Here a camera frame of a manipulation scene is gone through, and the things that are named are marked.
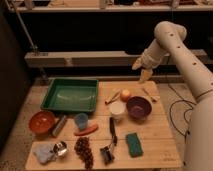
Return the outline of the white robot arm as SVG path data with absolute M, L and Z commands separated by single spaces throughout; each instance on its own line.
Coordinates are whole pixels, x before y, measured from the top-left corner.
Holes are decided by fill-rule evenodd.
M 159 22 L 154 40 L 132 65 L 152 70 L 169 54 L 197 105 L 186 138 L 183 171 L 213 171 L 213 73 L 184 45 L 187 30 L 169 21 Z

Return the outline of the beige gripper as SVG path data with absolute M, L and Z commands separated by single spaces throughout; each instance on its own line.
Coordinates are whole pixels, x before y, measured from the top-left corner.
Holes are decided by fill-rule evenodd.
M 157 66 L 157 61 L 154 60 L 149 55 L 142 55 L 141 59 L 138 58 L 132 65 L 133 70 L 137 70 L 140 67 L 143 67 L 145 69 L 141 70 L 141 75 L 139 82 L 145 83 L 147 80 L 149 80 L 152 76 L 152 71 L 150 69 L 154 69 Z

